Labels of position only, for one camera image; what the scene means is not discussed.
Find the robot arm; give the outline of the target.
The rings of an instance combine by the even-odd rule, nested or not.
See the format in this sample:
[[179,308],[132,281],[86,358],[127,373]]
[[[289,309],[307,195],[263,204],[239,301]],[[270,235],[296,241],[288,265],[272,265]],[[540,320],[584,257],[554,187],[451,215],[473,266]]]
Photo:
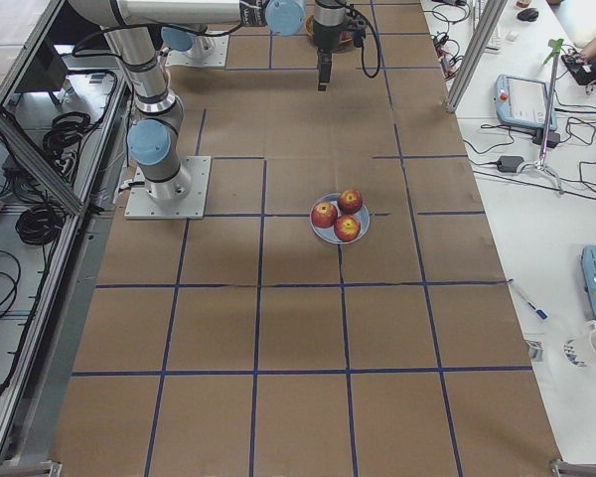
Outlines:
[[215,49],[215,42],[212,39],[172,27],[162,27],[161,37],[170,50],[183,53],[192,59],[206,58]]
[[182,200],[195,184],[176,152],[183,105],[160,65],[150,26],[181,29],[208,45],[210,24],[267,27],[275,35],[292,36],[306,20],[302,1],[74,1],[72,6],[100,27],[134,86],[141,118],[129,130],[127,146],[148,197],[157,203]]

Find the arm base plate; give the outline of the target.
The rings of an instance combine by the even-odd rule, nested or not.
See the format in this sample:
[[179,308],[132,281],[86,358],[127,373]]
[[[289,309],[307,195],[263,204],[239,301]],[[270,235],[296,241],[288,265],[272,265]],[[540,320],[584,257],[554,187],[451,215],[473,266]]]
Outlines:
[[137,168],[125,208],[128,220],[201,220],[205,215],[211,176],[211,156],[180,158],[178,174],[168,182],[155,183]]
[[226,64],[229,37],[199,37],[178,30],[163,31],[168,48],[166,65],[197,69],[222,69]]

